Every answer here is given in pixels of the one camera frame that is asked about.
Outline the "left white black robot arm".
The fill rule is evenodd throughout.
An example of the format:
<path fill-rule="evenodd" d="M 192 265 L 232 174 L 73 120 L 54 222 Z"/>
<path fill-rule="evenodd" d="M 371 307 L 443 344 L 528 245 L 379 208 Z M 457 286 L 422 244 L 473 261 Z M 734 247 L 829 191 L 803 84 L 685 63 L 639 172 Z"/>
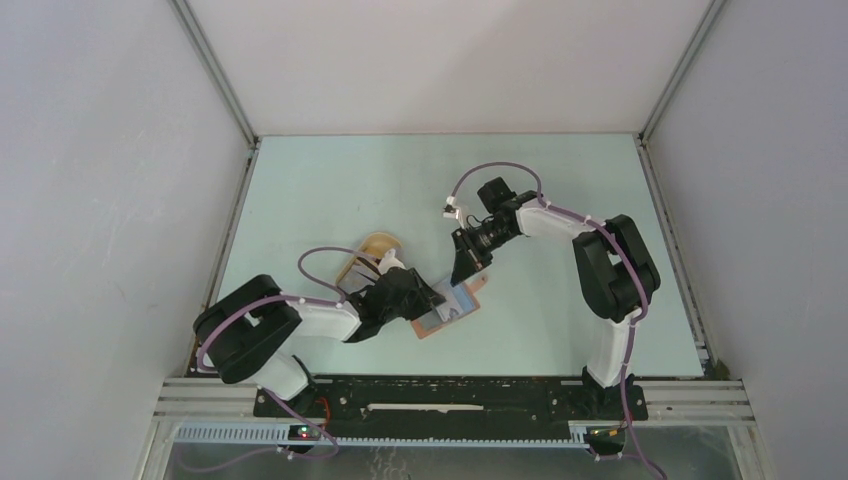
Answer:
<path fill-rule="evenodd" d="M 316 403 L 314 381 L 300 359 L 284 353 L 287 340 L 358 343 L 396 319 L 416 320 L 445 301 L 413 268 L 392 267 L 339 301 L 285 294 L 261 274 L 196 318 L 196 368 L 226 384 L 252 382 L 275 395 L 290 415 L 304 416 Z"/>

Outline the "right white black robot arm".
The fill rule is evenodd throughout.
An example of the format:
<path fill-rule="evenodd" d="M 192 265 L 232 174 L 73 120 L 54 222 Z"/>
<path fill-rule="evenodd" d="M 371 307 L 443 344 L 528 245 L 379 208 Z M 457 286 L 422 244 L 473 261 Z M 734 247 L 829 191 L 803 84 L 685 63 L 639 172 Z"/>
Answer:
<path fill-rule="evenodd" d="M 454 230 L 450 282 L 457 285 L 489 267 L 496 249 L 521 237 L 541 237 L 571 245 L 580 291 L 599 318 L 595 346 L 585 367 L 594 382 L 581 392 L 585 411 L 606 418 L 622 403 L 617 387 L 629 374 L 635 334 L 646 317 L 661 277 L 635 221 L 618 215 L 603 222 L 549 202 L 539 191 L 517 193 L 503 178 L 477 192 L 488 215 Z"/>

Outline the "white credit card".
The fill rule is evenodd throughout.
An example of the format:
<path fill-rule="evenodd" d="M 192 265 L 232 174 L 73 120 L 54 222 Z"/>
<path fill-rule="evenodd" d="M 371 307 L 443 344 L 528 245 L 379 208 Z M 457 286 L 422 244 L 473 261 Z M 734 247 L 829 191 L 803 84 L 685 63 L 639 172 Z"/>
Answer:
<path fill-rule="evenodd" d="M 450 279 L 445 279 L 433 288 L 446 298 L 445 303 L 435 308 L 442 323 L 458 320 L 477 308 L 475 297 L 465 283 L 452 286 Z"/>

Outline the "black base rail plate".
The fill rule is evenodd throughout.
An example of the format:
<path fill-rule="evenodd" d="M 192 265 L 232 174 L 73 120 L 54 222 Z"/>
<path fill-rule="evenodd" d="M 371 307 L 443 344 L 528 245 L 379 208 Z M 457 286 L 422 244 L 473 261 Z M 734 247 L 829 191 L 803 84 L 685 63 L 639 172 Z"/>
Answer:
<path fill-rule="evenodd" d="M 591 426 L 645 421 L 641 386 L 559 376 L 322 375 L 294 410 L 338 440 L 568 441 Z"/>

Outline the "yellow oval tray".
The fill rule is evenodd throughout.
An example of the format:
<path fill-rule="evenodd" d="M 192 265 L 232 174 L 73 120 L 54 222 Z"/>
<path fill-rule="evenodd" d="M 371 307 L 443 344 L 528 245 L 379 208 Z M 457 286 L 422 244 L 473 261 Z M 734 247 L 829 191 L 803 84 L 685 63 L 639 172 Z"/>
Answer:
<path fill-rule="evenodd" d="M 358 248 L 365 257 L 351 258 L 337 275 L 335 286 L 349 294 L 374 284 L 380 276 L 378 267 L 385 254 L 389 250 L 400 254 L 402 247 L 402 243 L 388 233 L 369 234 Z"/>

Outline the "aluminium frame rail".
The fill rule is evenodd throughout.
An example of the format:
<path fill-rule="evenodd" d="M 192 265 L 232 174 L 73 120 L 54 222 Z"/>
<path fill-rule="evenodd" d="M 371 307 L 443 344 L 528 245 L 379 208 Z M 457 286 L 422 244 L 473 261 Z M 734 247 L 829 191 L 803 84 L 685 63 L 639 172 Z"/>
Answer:
<path fill-rule="evenodd" d="M 571 378 L 325 377 L 298 417 L 252 386 L 174 378 L 153 417 L 179 441 L 311 446 L 581 447 L 637 427 L 748 427 L 738 381 L 638 380 L 623 412 L 612 393 L 592 406 Z"/>

